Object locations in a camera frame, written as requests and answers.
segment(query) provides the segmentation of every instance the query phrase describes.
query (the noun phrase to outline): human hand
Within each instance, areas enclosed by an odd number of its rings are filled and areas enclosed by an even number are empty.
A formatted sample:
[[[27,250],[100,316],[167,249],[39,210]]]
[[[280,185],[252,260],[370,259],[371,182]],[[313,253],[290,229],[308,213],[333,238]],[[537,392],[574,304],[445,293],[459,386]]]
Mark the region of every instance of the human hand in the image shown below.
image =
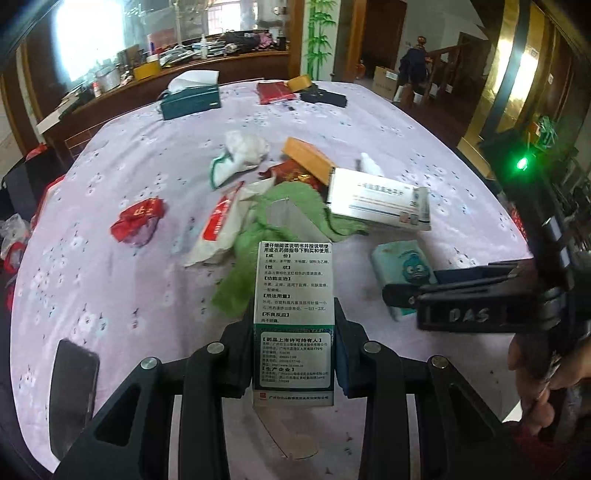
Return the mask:
[[[525,369],[525,358],[515,337],[509,345],[507,363],[509,370],[515,371],[515,384],[524,415],[522,423],[531,434],[538,435],[554,420],[554,409],[548,403],[550,391],[571,387],[584,378],[591,378],[591,337],[561,360],[549,383],[533,378]]]

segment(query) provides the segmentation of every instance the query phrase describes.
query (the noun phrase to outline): red and white package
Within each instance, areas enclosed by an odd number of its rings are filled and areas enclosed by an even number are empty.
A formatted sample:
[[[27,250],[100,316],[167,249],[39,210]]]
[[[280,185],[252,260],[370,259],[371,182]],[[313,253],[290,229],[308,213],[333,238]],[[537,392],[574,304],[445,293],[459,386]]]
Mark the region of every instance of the red and white package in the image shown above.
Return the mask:
[[[241,181],[222,194],[207,219],[199,238],[184,262],[189,267],[198,262],[219,263],[242,230],[254,197],[263,195],[275,184],[275,178],[244,185]]]

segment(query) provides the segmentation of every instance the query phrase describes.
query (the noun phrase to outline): lavender tablecloth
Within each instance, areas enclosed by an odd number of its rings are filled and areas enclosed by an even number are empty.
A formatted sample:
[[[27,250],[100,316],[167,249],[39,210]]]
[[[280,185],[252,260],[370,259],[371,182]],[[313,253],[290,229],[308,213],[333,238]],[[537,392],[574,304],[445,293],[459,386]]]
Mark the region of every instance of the lavender tablecloth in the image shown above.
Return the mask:
[[[226,318],[210,307],[230,268],[182,267],[219,199],[208,165],[230,129],[264,137],[271,146],[260,170],[280,161],[289,136],[308,141],[337,165],[355,168],[367,152],[386,176],[431,188],[431,232],[372,226],[333,247],[335,295],[350,320],[401,356],[448,356],[504,416],[516,403],[506,370],[507,335],[457,335],[417,330],[414,316],[395,322],[381,300],[369,254],[381,243],[416,238],[434,268],[467,267],[530,256],[517,228],[486,186],[448,148],[408,115],[359,85],[320,86],[348,97],[348,106],[289,102],[259,105],[255,83],[221,88],[222,108],[163,121],[157,104],[106,124],[48,199],[18,274],[11,330],[11,372],[23,437],[49,470],[58,461],[48,439],[51,372],[60,339],[100,357],[99,409],[146,356],[163,362],[217,340]],[[256,172],[240,176],[254,181]],[[109,228],[126,207],[159,196],[167,211],[141,249],[117,243]],[[365,402],[337,387],[333,408],[285,411],[286,425],[312,435],[312,458],[284,458],[251,407],[249,395],[225,400],[233,478],[356,478]]]

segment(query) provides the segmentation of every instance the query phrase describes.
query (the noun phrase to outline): orange box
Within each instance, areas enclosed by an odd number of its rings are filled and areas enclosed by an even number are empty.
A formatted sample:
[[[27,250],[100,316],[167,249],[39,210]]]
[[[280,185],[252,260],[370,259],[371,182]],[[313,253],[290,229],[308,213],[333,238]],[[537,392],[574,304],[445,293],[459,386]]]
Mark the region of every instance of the orange box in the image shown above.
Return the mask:
[[[324,185],[329,184],[330,173],[336,165],[314,145],[289,137],[283,146],[283,153],[293,158]]]

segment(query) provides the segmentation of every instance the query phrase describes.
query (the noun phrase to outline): wooden counter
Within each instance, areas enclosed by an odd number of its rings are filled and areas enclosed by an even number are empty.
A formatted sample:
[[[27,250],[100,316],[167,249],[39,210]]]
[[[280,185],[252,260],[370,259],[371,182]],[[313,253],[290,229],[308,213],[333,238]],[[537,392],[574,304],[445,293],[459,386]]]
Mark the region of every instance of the wooden counter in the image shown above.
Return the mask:
[[[289,58],[289,51],[260,51],[162,69],[152,77],[136,80],[91,100],[47,130],[44,136],[69,167],[105,122],[155,102],[170,80],[182,72],[218,70],[220,85],[260,78],[288,80]]]

